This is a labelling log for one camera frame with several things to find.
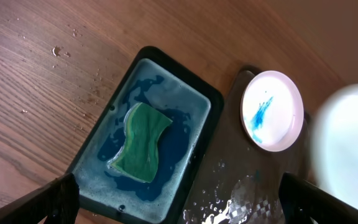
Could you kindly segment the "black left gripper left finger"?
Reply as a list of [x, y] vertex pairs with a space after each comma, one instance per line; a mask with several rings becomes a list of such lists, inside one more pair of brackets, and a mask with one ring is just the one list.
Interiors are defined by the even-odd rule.
[[0, 208], [0, 223], [74, 224], [79, 208], [79, 186], [67, 173]]

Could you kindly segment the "white plate streak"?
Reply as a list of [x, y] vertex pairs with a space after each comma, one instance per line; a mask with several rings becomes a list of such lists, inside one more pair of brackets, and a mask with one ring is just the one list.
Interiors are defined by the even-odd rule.
[[242, 94], [239, 112], [247, 135], [269, 152], [284, 151], [293, 145], [305, 118], [297, 86], [275, 70], [251, 79]]

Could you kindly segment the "dark brown serving tray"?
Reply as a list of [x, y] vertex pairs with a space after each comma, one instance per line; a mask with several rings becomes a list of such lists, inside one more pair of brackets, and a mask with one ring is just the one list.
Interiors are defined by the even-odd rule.
[[234, 79], [179, 223], [284, 223], [278, 198], [283, 173], [308, 179], [308, 113], [298, 139], [281, 152], [259, 148], [242, 126], [242, 94], [259, 73], [249, 65]]

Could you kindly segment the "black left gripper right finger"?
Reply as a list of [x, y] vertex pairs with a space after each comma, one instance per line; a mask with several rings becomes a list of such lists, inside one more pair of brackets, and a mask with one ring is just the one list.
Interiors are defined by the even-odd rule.
[[286, 224], [358, 223], [358, 210], [286, 172], [278, 190]]

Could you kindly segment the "green yellow sponge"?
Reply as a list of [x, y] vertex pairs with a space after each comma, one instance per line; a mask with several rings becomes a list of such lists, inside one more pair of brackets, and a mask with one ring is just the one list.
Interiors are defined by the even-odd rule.
[[145, 103], [135, 104], [124, 118], [124, 144], [108, 167], [138, 182], [151, 183], [158, 171], [158, 141], [172, 120]]

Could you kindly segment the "white plate two smears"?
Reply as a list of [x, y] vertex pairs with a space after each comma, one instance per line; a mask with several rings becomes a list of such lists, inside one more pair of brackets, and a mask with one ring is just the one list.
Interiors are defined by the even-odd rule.
[[335, 92], [316, 114], [311, 164], [321, 190], [358, 210], [358, 84]]

